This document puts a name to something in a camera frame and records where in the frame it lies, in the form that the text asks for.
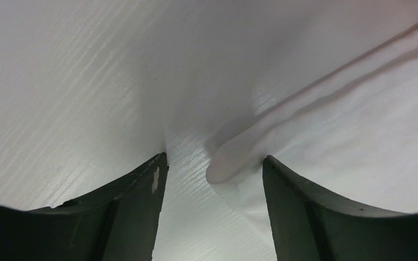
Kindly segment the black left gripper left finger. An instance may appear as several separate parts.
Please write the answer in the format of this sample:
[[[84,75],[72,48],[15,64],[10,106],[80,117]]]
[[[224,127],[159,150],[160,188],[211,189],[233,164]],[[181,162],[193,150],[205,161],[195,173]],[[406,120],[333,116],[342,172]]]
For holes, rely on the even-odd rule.
[[[168,170],[160,153],[54,208],[0,205],[0,260],[151,260]]]

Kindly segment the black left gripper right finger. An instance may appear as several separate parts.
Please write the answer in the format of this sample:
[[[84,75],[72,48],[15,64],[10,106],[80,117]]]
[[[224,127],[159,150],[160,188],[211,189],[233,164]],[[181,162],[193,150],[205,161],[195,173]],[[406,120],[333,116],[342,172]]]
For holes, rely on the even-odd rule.
[[[262,180],[278,260],[418,260],[418,213],[353,201],[272,156]]]

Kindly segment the white printed t-shirt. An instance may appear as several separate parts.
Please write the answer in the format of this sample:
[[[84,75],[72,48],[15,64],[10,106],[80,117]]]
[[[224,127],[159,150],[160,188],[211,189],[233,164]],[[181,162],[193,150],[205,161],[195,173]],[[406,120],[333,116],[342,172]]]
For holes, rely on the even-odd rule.
[[[418,212],[418,24],[285,99],[212,156],[207,181],[272,246],[268,155],[352,200]]]

